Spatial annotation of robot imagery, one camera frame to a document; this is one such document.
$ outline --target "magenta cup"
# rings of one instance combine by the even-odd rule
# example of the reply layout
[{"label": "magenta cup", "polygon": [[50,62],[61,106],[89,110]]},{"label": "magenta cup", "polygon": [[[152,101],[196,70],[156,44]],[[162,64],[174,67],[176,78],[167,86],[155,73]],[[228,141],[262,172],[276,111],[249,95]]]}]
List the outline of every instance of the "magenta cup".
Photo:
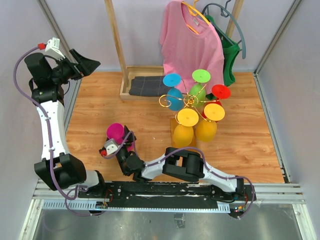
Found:
[{"label": "magenta cup", "polygon": [[114,139],[117,144],[121,144],[123,139],[122,137],[125,134],[125,128],[120,123],[111,124],[106,130],[106,136],[109,139]]}]

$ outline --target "green garment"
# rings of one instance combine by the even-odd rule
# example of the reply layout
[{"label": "green garment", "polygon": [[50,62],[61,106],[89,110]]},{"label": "green garment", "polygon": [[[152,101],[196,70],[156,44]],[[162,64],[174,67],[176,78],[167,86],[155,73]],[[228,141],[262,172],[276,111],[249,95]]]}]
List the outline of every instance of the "green garment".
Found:
[{"label": "green garment", "polygon": [[[208,19],[211,23],[214,23],[214,18],[210,15],[205,16],[206,19]],[[222,34],[219,31],[216,31],[221,39],[222,43],[222,49],[223,49],[223,55],[224,55],[224,65],[223,65],[223,81],[224,85],[229,87],[231,84],[233,84],[236,81],[236,78],[234,74],[232,73],[232,67],[234,66],[235,59],[240,52],[239,45],[235,42],[234,45],[232,45],[227,39],[222,36]],[[214,100],[216,97],[210,93],[206,95],[206,98],[209,100]]]}]

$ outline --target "wood grain surface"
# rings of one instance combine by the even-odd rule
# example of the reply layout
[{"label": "wood grain surface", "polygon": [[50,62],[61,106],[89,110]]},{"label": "wood grain surface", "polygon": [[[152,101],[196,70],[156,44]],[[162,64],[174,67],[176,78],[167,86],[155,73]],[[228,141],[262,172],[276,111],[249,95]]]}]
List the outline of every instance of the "wood grain surface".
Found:
[{"label": "wood grain surface", "polygon": [[[222,100],[225,118],[210,143],[197,142],[206,161],[229,174],[246,176],[253,183],[283,183],[283,177],[252,73],[236,73],[231,97]],[[98,170],[106,181],[131,181],[116,158],[106,160],[99,149],[106,129],[119,122],[134,131],[137,152],[144,161],[164,154],[171,146],[170,118],[175,113],[158,101],[122,101],[121,72],[97,72],[82,80],[67,131],[70,152],[87,170]],[[161,175],[155,181],[178,181]]]}]

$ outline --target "wooden post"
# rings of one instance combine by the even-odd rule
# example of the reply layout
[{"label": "wooden post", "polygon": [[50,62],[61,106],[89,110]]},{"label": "wooden post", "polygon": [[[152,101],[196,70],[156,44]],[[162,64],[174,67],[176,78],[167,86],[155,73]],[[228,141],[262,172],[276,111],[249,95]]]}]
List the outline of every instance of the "wooden post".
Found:
[{"label": "wooden post", "polygon": [[122,46],[121,46],[114,5],[112,3],[112,0],[104,0],[104,4],[106,7],[106,11],[108,13],[108,16],[109,16],[109,21],[110,21],[110,25],[111,25],[114,44],[115,44],[116,52],[118,54],[120,67],[121,67],[121,71],[122,71],[122,75],[123,75],[124,87],[127,88],[129,86],[128,70],[127,70],[127,66],[126,66],[126,62],[125,62],[124,52],[123,52]]},{"label": "wooden post", "polygon": [[[232,15],[234,16],[235,20],[238,20],[242,5],[244,4],[244,0],[235,0],[233,9],[232,9]],[[225,34],[231,38],[232,34],[234,33],[235,30],[235,23],[234,21],[232,21],[232,19],[230,18],[229,23],[228,23],[228,27],[226,28]]]}]

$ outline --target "yellow hanger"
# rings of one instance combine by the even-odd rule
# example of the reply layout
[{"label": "yellow hanger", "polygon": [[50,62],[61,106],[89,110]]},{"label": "yellow hanger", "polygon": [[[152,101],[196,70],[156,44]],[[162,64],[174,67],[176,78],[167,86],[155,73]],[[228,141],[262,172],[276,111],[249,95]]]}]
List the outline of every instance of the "yellow hanger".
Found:
[{"label": "yellow hanger", "polygon": [[[193,3],[194,6],[191,6],[189,3],[186,3],[185,1],[183,1],[182,4],[188,6],[189,12],[190,12],[191,15],[193,15],[193,16],[199,15],[208,25],[210,25],[210,22],[206,19],[206,17],[203,16],[203,15],[195,8],[196,2],[198,2],[198,1],[199,1],[199,0],[195,0],[195,1],[194,1],[194,3]],[[187,24],[187,26],[188,26],[188,28],[189,28],[191,31],[193,31],[195,34],[199,34],[199,33],[198,33],[193,27],[191,27],[189,24]]]}]

